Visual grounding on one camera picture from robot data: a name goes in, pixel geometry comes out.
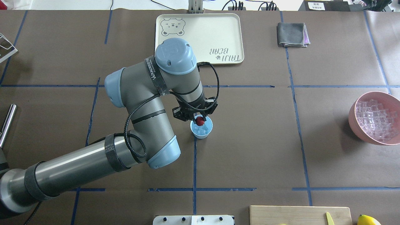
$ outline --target light blue joint cap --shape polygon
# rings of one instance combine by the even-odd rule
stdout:
[[[104,80],[104,87],[111,102],[118,108],[125,107],[121,98],[121,75],[126,67],[108,75]]]
[[[197,67],[190,44],[181,38],[170,38],[160,44],[154,54],[157,65],[167,73],[184,75]]]
[[[150,168],[158,169],[174,162],[179,158],[179,155],[180,149],[175,135],[161,150],[151,157],[147,163]]]

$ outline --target light blue cup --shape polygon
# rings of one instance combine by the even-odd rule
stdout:
[[[211,130],[212,130],[212,121],[211,121],[211,119],[210,119],[209,117],[206,117],[206,121],[205,121],[204,125],[208,128],[208,130],[206,131],[206,134],[201,135],[198,131],[195,130],[195,127],[199,127],[199,126],[197,126],[196,123],[194,123],[193,121],[190,122],[190,129],[191,129],[193,135],[194,135],[196,138],[198,138],[198,139],[204,139],[204,138],[206,138],[206,137],[209,135],[209,133],[211,132]]]

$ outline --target gray cloth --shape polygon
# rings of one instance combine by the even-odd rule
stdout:
[[[278,44],[283,47],[307,47],[310,44],[305,23],[278,23]]]

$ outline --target yellow knife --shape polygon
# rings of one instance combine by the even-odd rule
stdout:
[[[330,216],[330,213],[326,212],[326,220],[328,221],[328,225],[335,225],[335,223],[333,223],[333,219]]]

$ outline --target wooden cutting board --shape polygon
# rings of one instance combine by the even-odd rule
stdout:
[[[347,207],[250,206],[250,225],[327,225],[326,212],[335,225],[352,225]]]

